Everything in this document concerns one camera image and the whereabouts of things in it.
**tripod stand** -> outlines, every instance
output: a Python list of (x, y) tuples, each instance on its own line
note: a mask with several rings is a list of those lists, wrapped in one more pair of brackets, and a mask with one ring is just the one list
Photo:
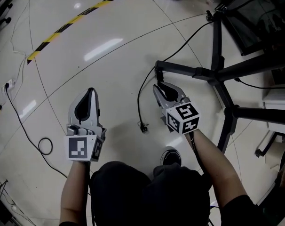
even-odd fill
[(214, 86), (225, 105), (225, 121), (221, 132), (218, 148), (224, 153), (230, 136), (236, 130), (238, 118), (246, 118), (256, 121), (266, 121), (285, 125), (285, 110), (244, 108), (235, 105), (224, 85), (224, 81), (239, 77), (261, 73), (272, 69), (285, 67), (285, 49), (264, 54), (241, 63), (224, 68), (222, 56), (222, 28), (220, 13), (212, 16), (209, 12), (207, 20), (213, 21), (214, 40), (211, 69), (202, 67), (192, 68), (169, 62), (157, 61), (155, 75), (158, 81), (164, 81), (163, 71), (191, 76), (194, 79), (207, 81)]

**person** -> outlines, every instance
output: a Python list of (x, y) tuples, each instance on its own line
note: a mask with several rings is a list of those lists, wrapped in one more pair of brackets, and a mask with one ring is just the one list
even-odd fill
[(60, 226), (87, 224), (88, 186), (92, 221), (97, 226), (206, 226), (212, 223), (208, 192), (211, 185), (222, 226), (268, 225), (224, 154), (200, 130), (185, 136), (197, 149), (203, 175), (181, 167), (176, 150), (164, 153), (152, 181), (118, 161), (104, 164), (89, 178), (89, 164), (73, 162), (62, 192)]

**sneaker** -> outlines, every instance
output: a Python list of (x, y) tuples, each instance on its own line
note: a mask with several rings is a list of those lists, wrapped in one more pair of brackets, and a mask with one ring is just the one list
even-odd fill
[(166, 150), (160, 158), (160, 164), (172, 165), (173, 163), (177, 163), (181, 166), (181, 156), (179, 152), (175, 149)]

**wall socket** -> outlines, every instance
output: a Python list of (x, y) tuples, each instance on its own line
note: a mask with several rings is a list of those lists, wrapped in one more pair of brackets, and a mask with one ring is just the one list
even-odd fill
[[(7, 83), (9, 84), (8, 91), (10, 91), (12, 88), (14, 88), (15, 81), (13, 79), (10, 79)], [(3, 87), (1, 87), (1, 92), (3, 94), (6, 94), (6, 84)]]

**forearm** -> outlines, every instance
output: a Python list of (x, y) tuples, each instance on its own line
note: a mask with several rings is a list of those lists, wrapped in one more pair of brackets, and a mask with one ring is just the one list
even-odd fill
[(86, 213), (90, 163), (74, 161), (61, 196), (61, 220), (81, 220)]
[[(191, 145), (188, 134), (186, 138)], [(224, 207), (233, 198), (246, 194), (226, 156), (200, 130), (194, 131), (194, 141), (200, 159), (211, 177), (220, 207)]]

